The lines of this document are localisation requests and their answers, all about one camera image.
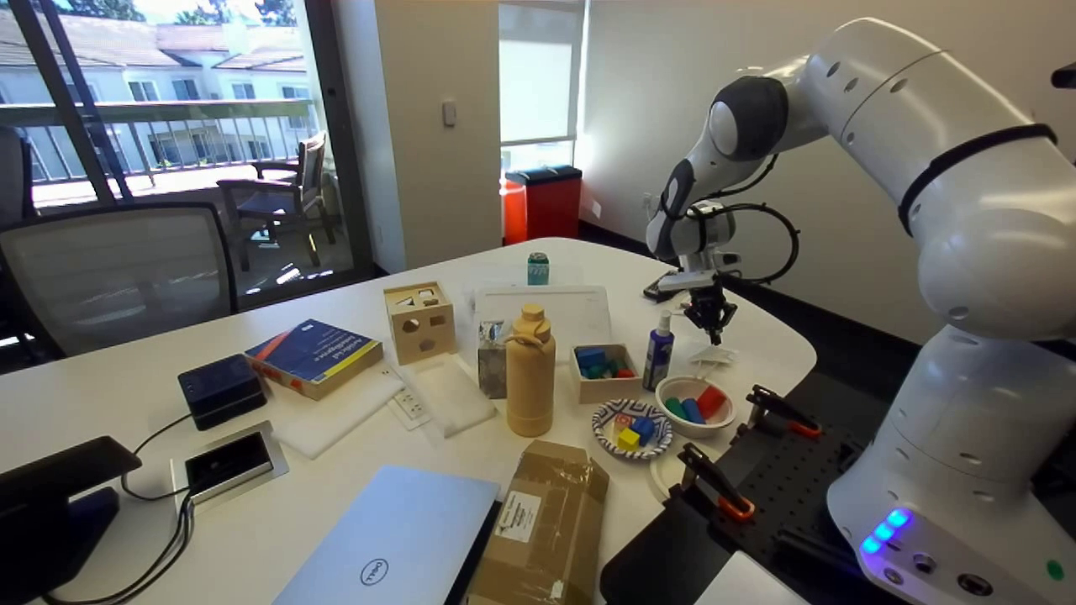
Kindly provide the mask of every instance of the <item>label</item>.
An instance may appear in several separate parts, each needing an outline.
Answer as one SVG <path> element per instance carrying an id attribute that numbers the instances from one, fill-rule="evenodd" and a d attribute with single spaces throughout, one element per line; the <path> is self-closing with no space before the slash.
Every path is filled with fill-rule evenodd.
<path id="1" fill-rule="evenodd" d="M 543 498 L 507 491 L 495 536 L 529 546 L 537 524 Z"/>

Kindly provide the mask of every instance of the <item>bowl of colorful objects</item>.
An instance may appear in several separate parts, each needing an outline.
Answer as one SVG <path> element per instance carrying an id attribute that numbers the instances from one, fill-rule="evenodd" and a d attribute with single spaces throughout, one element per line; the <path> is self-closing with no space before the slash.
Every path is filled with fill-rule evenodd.
<path id="1" fill-rule="evenodd" d="M 700 378 L 666 378 L 655 400 L 673 429 L 695 442 L 717 437 L 736 416 L 732 400 Z"/>
<path id="2" fill-rule="evenodd" d="M 673 449 L 673 425 L 655 407 L 636 400 L 601 407 L 591 429 L 619 461 L 654 461 Z"/>

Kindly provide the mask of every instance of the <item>balcony railing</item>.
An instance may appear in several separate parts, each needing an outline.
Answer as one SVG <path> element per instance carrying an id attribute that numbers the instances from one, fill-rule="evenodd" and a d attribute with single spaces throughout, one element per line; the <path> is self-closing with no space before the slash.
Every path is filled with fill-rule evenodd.
<path id="1" fill-rule="evenodd" d="M 267 158 L 292 158 L 300 137 L 319 131 L 312 100 L 99 100 L 99 115 L 121 158 L 126 174 L 142 174 L 147 184 L 157 174 L 217 171 Z M 0 105 L 0 126 L 18 127 L 34 147 L 34 184 L 83 182 L 60 111 L 52 105 Z"/>

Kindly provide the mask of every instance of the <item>red object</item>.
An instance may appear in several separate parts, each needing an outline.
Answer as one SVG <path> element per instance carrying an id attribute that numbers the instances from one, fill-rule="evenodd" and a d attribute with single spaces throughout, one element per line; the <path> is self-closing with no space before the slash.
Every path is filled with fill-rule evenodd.
<path id="1" fill-rule="evenodd" d="M 731 400 L 726 394 L 721 394 L 717 386 L 707 386 L 707 391 L 700 394 L 700 414 L 703 414 L 703 416 L 712 416 L 712 414 L 721 414 L 721 407 L 723 407 L 726 400 Z"/>
<path id="2" fill-rule="evenodd" d="M 573 164 L 507 171 L 503 182 L 506 242 L 578 235 L 583 171 Z"/>

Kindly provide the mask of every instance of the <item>bottle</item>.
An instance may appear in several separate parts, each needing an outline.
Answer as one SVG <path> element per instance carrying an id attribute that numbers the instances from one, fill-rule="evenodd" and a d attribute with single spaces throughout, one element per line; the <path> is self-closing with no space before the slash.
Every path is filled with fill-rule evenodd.
<path id="1" fill-rule="evenodd" d="M 655 391 L 668 378 L 668 359 L 673 359 L 668 324 L 673 324 L 673 312 L 663 312 L 663 324 L 655 331 L 651 331 L 647 370 L 644 370 L 647 391 Z"/>
<path id="2" fill-rule="evenodd" d="M 507 335 L 507 428 L 543 437 L 551 428 L 556 340 L 546 310 L 529 304 Z"/>

